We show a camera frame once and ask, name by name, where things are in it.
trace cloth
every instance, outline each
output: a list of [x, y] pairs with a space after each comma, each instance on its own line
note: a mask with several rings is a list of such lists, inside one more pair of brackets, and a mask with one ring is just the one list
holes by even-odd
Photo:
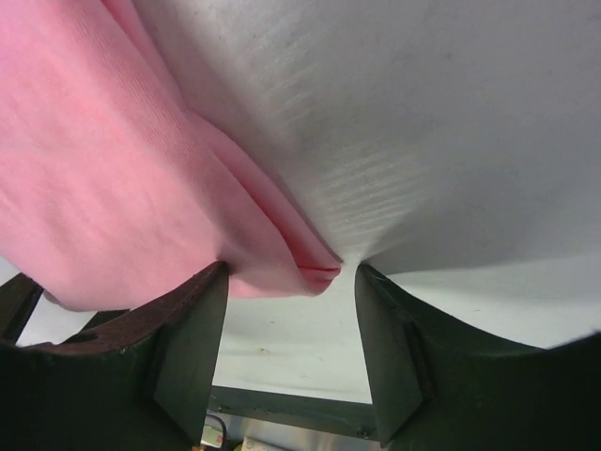
[[3, 0], [0, 13], [0, 253], [61, 304], [135, 307], [216, 259], [235, 297], [317, 294], [339, 273], [266, 175], [187, 108], [129, 0]]

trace white surface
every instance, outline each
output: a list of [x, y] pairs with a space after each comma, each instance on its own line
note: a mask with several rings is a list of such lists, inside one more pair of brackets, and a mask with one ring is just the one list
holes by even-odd
[[233, 300], [215, 383], [369, 401], [351, 280], [370, 256], [517, 341], [600, 328], [601, 3], [137, 6], [191, 106], [348, 262], [316, 299]]
[[[0, 285], [16, 275], [18, 271], [0, 257]], [[94, 316], [95, 312], [70, 312], [51, 303], [42, 295], [27, 325], [23, 329], [18, 346], [36, 343], [62, 343], [77, 334]]]

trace cable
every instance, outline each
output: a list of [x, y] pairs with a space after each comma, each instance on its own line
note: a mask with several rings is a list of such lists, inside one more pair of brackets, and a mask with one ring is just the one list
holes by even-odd
[[227, 426], [225, 425], [225, 421], [222, 420], [219, 416], [217, 415], [213, 415], [212, 413], [207, 413], [206, 415], [207, 418], [210, 418], [212, 420], [215, 420], [217, 423], [219, 423], [219, 426], [222, 429], [222, 445], [219, 449], [225, 449], [225, 441], [227, 440]]

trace metal bar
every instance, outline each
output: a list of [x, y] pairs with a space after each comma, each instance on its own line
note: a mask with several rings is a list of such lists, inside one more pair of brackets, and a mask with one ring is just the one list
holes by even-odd
[[121, 315], [128, 313], [129, 310], [108, 310], [106, 312], [98, 312], [96, 315], [92, 317], [90, 321], [82, 329], [83, 331], [87, 331], [88, 329], [93, 329], [98, 327], [105, 322], [109, 322], [113, 319], [119, 318]]
[[152, 398], [186, 432], [200, 443], [222, 337], [227, 299], [227, 271], [213, 290], [197, 303], [190, 298], [178, 318], [169, 319], [159, 334]]
[[208, 407], [215, 412], [281, 425], [378, 439], [371, 404], [214, 386]]
[[355, 288], [363, 355], [371, 384], [378, 437], [387, 445], [431, 397], [424, 352], [411, 319], [387, 296], [358, 278]]
[[38, 304], [44, 288], [24, 274], [0, 286], [0, 338], [16, 343]]

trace pink cloth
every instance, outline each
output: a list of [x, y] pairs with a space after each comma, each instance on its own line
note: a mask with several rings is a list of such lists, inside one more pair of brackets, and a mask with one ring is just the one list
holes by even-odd
[[0, 17], [0, 252], [63, 305], [135, 307], [215, 259], [239, 297], [315, 294], [339, 273], [186, 107], [129, 0], [2, 0]]

